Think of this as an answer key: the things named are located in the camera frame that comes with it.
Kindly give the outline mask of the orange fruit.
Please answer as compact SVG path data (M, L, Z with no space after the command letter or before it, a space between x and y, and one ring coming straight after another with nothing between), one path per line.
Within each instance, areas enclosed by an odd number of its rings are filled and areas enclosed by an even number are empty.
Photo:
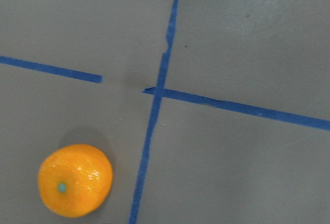
M112 165L98 148L73 144L56 150L40 165L38 189L44 205L62 217L95 211L108 196Z

